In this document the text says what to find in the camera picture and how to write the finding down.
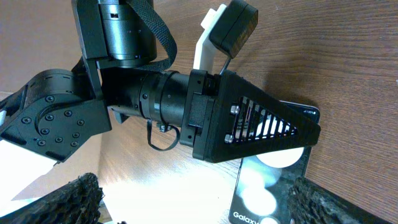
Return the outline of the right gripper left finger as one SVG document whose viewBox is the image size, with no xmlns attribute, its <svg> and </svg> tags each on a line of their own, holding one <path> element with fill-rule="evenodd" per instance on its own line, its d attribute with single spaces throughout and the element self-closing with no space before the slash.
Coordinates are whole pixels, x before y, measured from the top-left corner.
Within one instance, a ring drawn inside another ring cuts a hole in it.
<svg viewBox="0 0 398 224">
<path fill-rule="evenodd" d="M 98 223 L 103 190 L 89 172 L 3 217 L 1 223 Z"/>
</svg>

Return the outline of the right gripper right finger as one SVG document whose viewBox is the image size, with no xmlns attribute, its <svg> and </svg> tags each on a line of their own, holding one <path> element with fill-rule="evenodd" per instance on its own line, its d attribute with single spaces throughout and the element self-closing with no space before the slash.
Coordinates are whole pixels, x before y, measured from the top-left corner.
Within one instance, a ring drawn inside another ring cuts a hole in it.
<svg viewBox="0 0 398 224">
<path fill-rule="evenodd" d="M 294 223 L 388 223 L 304 177 L 289 189 L 287 207 Z"/>
</svg>

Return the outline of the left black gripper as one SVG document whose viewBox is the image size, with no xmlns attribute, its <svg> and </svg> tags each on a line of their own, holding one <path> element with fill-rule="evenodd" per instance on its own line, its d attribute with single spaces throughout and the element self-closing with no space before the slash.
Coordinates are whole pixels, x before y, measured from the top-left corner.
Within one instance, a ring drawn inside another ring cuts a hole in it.
<svg viewBox="0 0 398 224">
<path fill-rule="evenodd" d="M 190 72 L 180 144 L 218 163 L 314 146 L 321 127 L 234 72 Z"/>
</svg>

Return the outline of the black Galaxy smartphone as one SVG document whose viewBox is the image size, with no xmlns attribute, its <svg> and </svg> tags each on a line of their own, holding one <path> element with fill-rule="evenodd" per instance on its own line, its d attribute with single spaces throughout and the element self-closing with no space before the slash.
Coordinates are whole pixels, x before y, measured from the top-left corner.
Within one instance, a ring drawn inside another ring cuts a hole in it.
<svg viewBox="0 0 398 224">
<path fill-rule="evenodd" d="M 268 152 L 241 159 L 230 223 L 292 223 L 288 191 L 304 177 L 311 147 Z"/>
</svg>

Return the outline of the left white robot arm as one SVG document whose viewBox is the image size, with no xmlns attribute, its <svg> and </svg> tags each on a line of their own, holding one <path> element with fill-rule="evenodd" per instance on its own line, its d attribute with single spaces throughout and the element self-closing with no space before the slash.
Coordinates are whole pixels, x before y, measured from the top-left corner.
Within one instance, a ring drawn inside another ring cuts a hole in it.
<svg viewBox="0 0 398 224">
<path fill-rule="evenodd" d="M 171 70 L 177 44 L 152 1 L 73 1 L 82 56 L 72 70 L 38 73 L 1 102 L 1 139 L 64 162 L 90 137 L 131 116 L 175 131 L 174 144 L 218 163 L 314 146 L 317 110 L 279 101 L 223 67 L 253 33 L 258 11 L 245 1 L 209 10 L 189 75 Z"/>
</svg>

